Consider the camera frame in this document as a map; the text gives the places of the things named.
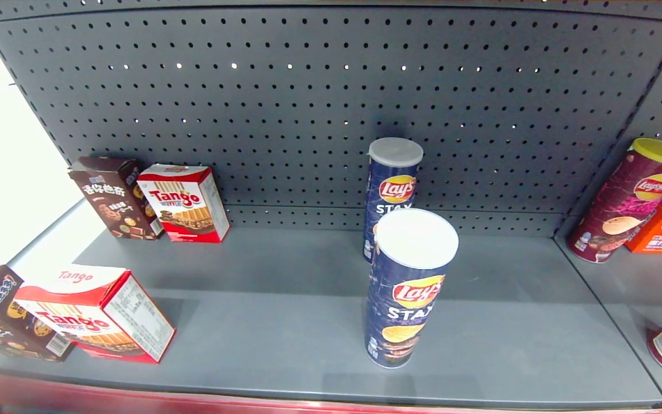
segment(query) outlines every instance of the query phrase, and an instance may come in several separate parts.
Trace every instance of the shelf surface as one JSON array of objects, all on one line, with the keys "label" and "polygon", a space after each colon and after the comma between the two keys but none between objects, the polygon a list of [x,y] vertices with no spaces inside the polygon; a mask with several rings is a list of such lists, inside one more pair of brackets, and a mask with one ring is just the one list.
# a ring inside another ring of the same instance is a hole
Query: shelf surface
[{"label": "shelf surface", "polygon": [[0,354],[0,374],[137,390],[235,396],[592,409],[651,407],[662,395],[550,239],[462,236],[412,359],[386,370],[363,347],[370,267],[354,231],[232,228],[223,244],[90,236],[82,205],[15,264],[134,271],[177,327],[159,365],[61,364]]},{"label": "shelf surface", "polygon": [[631,254],[620,247],[608,262],[578,259],[559,239],[579,273],[614,318],[662,390],[662,367],[647,348],[647,332],[662,326],[662,255]]}]

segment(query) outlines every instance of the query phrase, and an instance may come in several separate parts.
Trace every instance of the brown cookie box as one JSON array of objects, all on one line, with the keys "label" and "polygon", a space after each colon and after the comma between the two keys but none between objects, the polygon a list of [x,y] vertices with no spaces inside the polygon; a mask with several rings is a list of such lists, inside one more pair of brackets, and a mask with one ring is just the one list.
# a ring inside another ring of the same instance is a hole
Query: brown cookie box
[{"label": "brown cookie box", "polygon": [[115,237],[155,240],[163,226],[137,186],[139,173],[137,160],[81,157],[68,175]]},{"label": "brown cookie box", "polygon": [[62,361],[72,344],[33,314],[14,303],[22,278],[0,265],[0,352],[48,361]]}]

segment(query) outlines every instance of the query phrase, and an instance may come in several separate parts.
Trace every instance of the white plastic lid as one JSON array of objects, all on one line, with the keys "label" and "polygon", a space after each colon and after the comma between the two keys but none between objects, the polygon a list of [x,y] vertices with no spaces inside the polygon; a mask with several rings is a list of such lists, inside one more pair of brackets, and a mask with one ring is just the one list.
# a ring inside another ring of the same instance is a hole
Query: white plastic lid
[{"label": "white plastic lid", "polygon": [[409,139],[380,138],[370,144],[370,157],[388,167],[412,167],[423,159],[423,148]]},{"label": "white plastic lid", "polygon": [[379,219],[376,243],[400,265],[438,269],[456,256],[459,235],[443,217],[428,210],[398,209]]}]

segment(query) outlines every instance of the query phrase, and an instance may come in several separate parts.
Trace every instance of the blue lay's stax can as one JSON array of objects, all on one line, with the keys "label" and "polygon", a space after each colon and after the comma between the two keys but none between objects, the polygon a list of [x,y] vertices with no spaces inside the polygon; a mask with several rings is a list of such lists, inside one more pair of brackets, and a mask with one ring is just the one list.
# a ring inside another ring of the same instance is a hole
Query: blue lay's stax can
[{"label": "blue lay's stax can", "polygon": [[375,252],[375,225],[385,214],[410,209],[415,196],[415,174],[423,159],[420,145],[408,139],[381,138],[370,144],[370,178],[364,213],[364,257]]},{"label": "blue lay's stax can", "polygon": [[394,369],[410,359],[458,247],[449,222],[426,210],[393,210],[379,220],[364,333],[376,364]]}]

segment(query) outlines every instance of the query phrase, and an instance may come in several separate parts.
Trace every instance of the red and white box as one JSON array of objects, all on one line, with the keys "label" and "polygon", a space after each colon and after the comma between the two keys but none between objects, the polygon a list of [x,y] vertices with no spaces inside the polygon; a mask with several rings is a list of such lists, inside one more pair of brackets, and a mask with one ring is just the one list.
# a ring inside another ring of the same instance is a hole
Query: red and white box
[{"label": "red and white box", "polygon": [[229,230],[209,167],[156,163],[137,178],[173,242],[220,243]]},{"label": "red and white box", "polygon": [[69,264],[28,278],[14,301],[92,357],[158,363],[175,335],[123,267]]}]

